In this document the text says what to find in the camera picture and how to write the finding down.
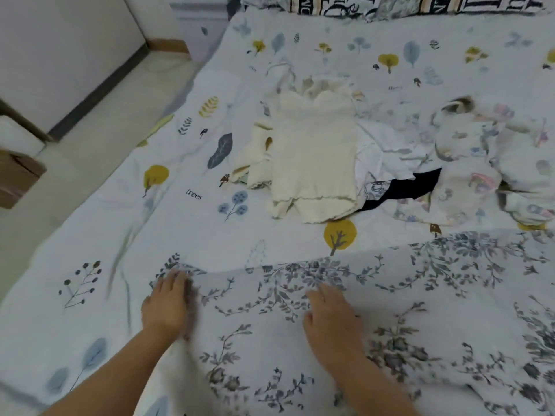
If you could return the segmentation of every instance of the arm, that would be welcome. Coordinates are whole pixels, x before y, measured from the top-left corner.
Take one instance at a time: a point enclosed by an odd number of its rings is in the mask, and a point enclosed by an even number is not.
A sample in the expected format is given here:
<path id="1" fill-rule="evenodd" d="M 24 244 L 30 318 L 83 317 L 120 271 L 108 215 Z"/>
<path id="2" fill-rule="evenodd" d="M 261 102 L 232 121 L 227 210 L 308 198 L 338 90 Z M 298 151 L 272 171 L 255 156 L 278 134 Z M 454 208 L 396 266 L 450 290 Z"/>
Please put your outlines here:
<path id="1" fill-rule="evenodd" d="M 132 416 L 158 360 L 184 329 L 185 273 L 159 278 L 141 308 L 143 329 L 43 416 Z"/>
<path id="2" fill-rule="evenodd" d="M 304 329 L 320 364 L 358 416 L 418 416 L 407 394 L 368 360 L 361 326 L 343 294 L 328 285 L 306 293 L 312 311 Z"/>

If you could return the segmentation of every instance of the person's left hand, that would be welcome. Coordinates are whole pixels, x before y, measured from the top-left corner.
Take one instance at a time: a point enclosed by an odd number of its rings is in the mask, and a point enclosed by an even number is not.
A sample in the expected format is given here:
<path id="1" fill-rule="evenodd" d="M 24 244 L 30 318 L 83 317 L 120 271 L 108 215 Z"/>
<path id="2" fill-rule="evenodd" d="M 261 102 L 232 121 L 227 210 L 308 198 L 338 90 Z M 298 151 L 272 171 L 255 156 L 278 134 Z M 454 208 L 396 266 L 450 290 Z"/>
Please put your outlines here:
<path id="1" fill-rule="evenodd" d="M 171 269 L 166 277 L 159 277 L 152 294 L 141 307 L 143 329 L 167 335 L 173 343 L 187 329 L 189 310 L 185 290 L 188 273 Z"/>

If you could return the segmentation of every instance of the black fabric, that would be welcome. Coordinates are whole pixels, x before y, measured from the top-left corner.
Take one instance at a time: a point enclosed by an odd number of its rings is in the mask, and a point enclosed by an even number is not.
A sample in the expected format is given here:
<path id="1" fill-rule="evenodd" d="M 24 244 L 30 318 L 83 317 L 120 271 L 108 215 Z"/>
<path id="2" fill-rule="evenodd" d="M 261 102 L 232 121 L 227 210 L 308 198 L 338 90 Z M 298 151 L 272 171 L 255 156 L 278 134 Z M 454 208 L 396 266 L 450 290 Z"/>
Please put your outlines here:
<path id="1" fill-rule="evenodd" d="M 379 200 L 368 200 L 360 209 L 374 210 L 381 203 L 386 200 L 400 200 L 402 198 L 416 198 L 422 197 L 431 192 L 440 178 L 441 168 L 434 169 L 430 172 L 423 174 L 415 174 L 413 180 L 392 180 L 389 189 L 385 192 Z"/>

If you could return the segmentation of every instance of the tile floor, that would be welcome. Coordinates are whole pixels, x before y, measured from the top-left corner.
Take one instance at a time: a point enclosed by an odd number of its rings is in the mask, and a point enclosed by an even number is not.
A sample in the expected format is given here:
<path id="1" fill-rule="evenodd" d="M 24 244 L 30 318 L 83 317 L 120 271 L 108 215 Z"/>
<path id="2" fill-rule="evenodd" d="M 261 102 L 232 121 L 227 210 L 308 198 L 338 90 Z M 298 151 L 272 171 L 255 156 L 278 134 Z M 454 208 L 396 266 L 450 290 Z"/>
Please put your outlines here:
<path id="1" fill-rule="evenodd" d="M 0 209 L 0 300 L 38 245 L 101 186 L 199 68 L 186 54 L 150 53 L 60 143 L 39 154 L 46 173 L 13 209 Z M 2 390 L 0 414 L 38 413 Z"/>

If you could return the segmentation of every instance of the white wall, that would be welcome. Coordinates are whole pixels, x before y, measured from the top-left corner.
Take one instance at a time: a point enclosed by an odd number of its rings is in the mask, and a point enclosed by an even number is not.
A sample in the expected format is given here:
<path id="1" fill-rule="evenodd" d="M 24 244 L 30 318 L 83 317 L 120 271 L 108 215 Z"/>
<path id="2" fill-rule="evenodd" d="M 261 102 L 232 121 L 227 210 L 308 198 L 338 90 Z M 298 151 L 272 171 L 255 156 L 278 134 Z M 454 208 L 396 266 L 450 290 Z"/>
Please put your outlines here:
<path id="1" fill-rule="evenodd" d="M 124 0 L 0 0 L 0 97 L 49 132 L 143 43 Z"/>
<path id="2" fill-rule="evenodd" d="M 147 39 L 183 39 L 170 0 L 126 0 Z"/>

